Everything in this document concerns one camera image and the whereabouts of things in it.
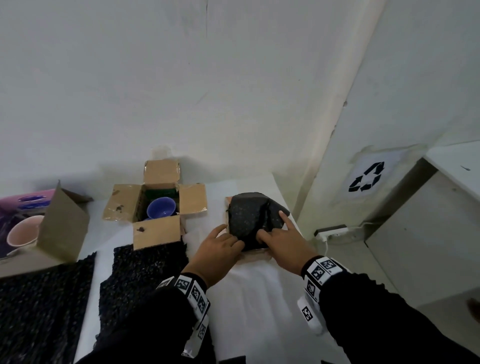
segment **person's left hand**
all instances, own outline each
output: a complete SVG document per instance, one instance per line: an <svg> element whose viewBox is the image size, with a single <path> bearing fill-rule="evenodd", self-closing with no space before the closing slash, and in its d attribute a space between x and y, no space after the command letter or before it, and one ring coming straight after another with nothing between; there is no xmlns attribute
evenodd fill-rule
<svg viewBox="0 0 480 364"><path fill-rule="evenodd" d="M245 243L224 233L225 224L212 230L182 273L193 273L204 280L207 288L217 284L237 262Z"/></svg>

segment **black long-sleeve shirt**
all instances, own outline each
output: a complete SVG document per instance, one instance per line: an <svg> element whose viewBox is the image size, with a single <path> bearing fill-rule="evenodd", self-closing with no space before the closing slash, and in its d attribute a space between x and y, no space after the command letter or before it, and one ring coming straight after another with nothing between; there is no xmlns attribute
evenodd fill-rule
<svg viewBox="0 0 480 364"><path fill-rule="evenodd" d="M191 277L205 287L200 278ZM333 275L320 292L320 309L352 364L480 363L479 357L445 337L427 317L366 274ZM195 322L182 292L158 289L79 363L177 362Z"/></svg>

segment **hand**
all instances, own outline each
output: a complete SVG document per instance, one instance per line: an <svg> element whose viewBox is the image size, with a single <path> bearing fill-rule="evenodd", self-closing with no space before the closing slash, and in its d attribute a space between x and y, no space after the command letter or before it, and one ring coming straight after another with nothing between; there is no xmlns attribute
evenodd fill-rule
<svg viewBox="0 0 480 364"><path fill-rule="evenodd" d="M205 238L197 253L182 273L194 273L204 280L207 288L217 284L237 262L245 243L225 233L225 224L217 226Z"/></svg>
<svg viewBox="0 0 480 364"><path fill-rule="evenodd" d="M279 215L288 230L273 229L271 233L258 230L257 240L268 245L270 255L279 266L291 273L301 275L305 263L319 254L307 243L287 215L282 211Z"/></svg>

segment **person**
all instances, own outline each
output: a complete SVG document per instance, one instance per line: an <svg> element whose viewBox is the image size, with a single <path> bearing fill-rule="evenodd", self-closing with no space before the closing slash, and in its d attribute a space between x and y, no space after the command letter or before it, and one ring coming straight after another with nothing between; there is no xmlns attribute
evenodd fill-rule
<svg viewBox="0 0 480 364"><path fill-rule="evenodd" d="M287 230L259 230L257 239L269 246L281 268L304 277L322 256L285 214L280 215ZM181 273L204 292L223 279L244 248L228 233L219 236L225 227L212 230ZM320 290L319 306L328 331L352 364L480 363L479 357L444 336L426 316L366 274L342 269L331 275ZM171 285L158 288L79 363L177 362L196 322L184 292Z"/></svg>

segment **open cardboard box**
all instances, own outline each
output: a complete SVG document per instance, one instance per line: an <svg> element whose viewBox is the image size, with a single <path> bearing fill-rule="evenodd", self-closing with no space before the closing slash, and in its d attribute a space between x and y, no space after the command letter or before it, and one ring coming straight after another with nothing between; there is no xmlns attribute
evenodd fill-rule
<svg viewBox="0 0 480 364"><path fill-rule="evenodd" d="M173 243L184 234L182 216L207 210L205 185L180 184L180 163L174 159L148 160L143 184L115 184L103 211L103 219L128 221L133 225L133 249ZM150 202L171 197L177 204L174 215L144 221Z"/></svg>
<svg viewBox="0 0 480 364"><path fill-rule="evenodd" d="M4 200L18 200L16 197L11 196ZM37 242L15 249L1 259L0 277L76 262L89 222L88 214L77 204L91 200L90 197L62 189L59 182L53 191L50 204L45 208L45 217L40 224ZM14 212L5 206L1 208L7 213Z"/></svg>
<svg viewBox="0 0 480 364"><path fill-rule="evenodd" d="M230 207L230 202L232 202L232 197L233 196L228 196L225 197L225 223L227 224L227 232L230 232L229 224L228 224L228 208ZM236 264L243 264L243 263L250 263L250 262L256 262L257 260L265 260L269 261L272 259L272 256L268 254L268 251L270 249L255 249L255 250L250 250L248 252L242 252L240 254L240 258L238 259Z"/></svg>

